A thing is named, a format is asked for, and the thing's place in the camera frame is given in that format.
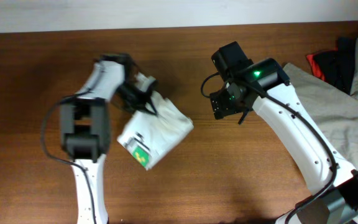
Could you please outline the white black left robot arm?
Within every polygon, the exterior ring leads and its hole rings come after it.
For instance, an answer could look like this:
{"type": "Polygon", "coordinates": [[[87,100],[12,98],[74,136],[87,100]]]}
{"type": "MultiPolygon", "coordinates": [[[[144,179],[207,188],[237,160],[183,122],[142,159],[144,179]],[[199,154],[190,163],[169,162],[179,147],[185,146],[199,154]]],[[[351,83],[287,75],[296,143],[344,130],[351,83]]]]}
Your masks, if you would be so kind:
{"type": "Polygon", "coordinates": [[[59,104],[60,144],[73,169],[78,223],[108,223],[104,202],[104,163],[111,145],[109,104],[120,97],[122,110],[156,116],[151,95],[157,81],[138,85],[140,68],[129,54],[104,54],[85,85],[59,104]]]}

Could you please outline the white t-shirt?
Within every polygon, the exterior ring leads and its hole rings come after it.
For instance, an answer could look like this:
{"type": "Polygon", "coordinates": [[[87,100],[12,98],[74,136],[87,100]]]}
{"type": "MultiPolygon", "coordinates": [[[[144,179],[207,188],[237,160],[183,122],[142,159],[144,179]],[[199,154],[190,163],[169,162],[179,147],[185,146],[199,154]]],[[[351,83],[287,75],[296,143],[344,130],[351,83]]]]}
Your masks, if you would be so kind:
{"type": "Polygon", "coordinates": [[[160,93],[153,92],[152,103],[158,115],[136,111],[117,141],[150,170],[193,130],[192,120],[160,93]]]}

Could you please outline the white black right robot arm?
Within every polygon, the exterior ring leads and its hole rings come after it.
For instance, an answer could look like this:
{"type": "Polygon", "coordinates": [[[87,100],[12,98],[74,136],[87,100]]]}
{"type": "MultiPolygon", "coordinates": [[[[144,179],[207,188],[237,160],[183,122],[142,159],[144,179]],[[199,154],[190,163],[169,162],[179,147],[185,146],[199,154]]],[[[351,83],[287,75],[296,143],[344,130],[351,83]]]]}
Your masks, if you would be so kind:
{"type": "Polygon", "coordinates": [[[269,223],[351,223],[358,216],[358,170],[327,140],[273,58],[253,62],[237,42],[211,57],[224,85],[208,97],[214,117],[255,111],[275,132],[311,192],[269,223]]]}

